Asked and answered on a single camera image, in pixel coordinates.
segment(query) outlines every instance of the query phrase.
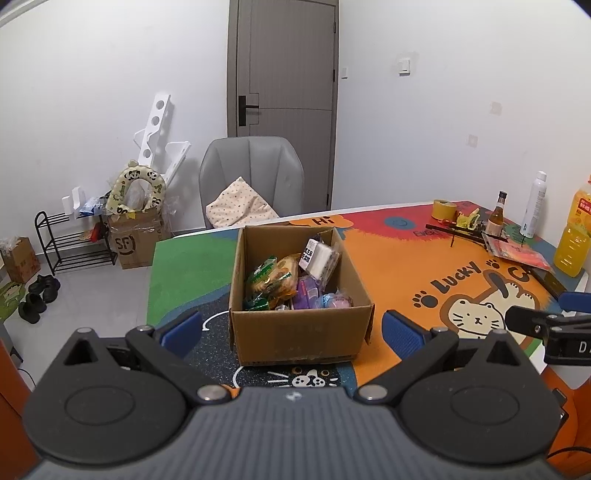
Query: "small cardboard box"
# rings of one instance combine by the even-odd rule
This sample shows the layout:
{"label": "small cardboard box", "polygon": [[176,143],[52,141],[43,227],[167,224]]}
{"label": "small cardboard box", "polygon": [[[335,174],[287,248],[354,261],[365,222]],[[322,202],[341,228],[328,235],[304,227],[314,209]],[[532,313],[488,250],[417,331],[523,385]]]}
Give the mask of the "small cardboard box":
{"label": "small cardboard box", "polygon": [[[242,301],[250,272],[275,255],[300,253],[308,239],[321,234],[341,258],[326,291],[341,288],[353,300],[348,309],[245,312]],[[238,233],[230,288],[229,341],[241,365],[328,364],[357,356],[369,343],[375,305],[369,298],[336,229],[326,227],[247,226]]]}
{"label": "small cardboard box", "polygon": [[172,237],[157,209],[134,213],[134,218],[127,215],[109,217],[111,248],[119,254],[119,263],[124,270],[152,265],[156,243]]}
{"label": "small cardboard box", "polygon": [[27,283],[34,274],[41,270],[39,260],[25,236],[18,239],[17,245],[9,252],[2,252],[2,260],[10,279],[17,283]]}

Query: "blue circle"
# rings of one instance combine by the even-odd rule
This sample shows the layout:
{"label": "blue circle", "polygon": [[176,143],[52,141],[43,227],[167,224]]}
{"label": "blue circle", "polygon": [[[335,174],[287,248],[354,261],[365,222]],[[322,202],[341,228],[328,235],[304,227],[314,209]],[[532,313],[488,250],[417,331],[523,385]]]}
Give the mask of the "blue circle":
{"label": "blue circle", "polygon": [[412,230],[416,227],[412,220],[404,217],[388,217],[384,220],[384,223],[396,230]]}

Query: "gray door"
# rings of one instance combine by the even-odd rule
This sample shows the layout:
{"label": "gray door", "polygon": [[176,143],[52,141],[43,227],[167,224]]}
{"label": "gray door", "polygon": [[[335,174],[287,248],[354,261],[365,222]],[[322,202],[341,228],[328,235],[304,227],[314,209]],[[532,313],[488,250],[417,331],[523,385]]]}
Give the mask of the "gray door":
{"label": "gray door", "polygon": [[337,0],[239,0],[236,133],[284,137],[304,167],[304,210],[329,205]]}

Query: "sf logo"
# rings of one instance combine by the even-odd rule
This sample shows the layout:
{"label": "sf logo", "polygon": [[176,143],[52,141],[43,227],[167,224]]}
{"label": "sf logo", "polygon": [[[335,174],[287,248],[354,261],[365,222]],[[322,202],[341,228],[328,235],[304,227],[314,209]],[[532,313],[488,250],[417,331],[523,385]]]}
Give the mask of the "sf logo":
{"label": "sf logo", "polygon": [[135,240],[131,235],[116,238],[115,245],[120,255],[131,255],[135,252]]}

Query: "black door handle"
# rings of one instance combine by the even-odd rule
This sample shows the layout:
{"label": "black door handle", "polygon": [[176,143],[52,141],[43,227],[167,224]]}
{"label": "black door handle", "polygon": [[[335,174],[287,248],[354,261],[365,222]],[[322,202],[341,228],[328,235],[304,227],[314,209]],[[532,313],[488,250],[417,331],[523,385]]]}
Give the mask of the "black door handle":
{"label": "black door handle", "polygon": [[246,104],[246,95],[239,95],[238,96],[238,126],[245,127],[246,126],[246,109],[247,108],[256,108],[258,109],[258,105],[247,105]]}

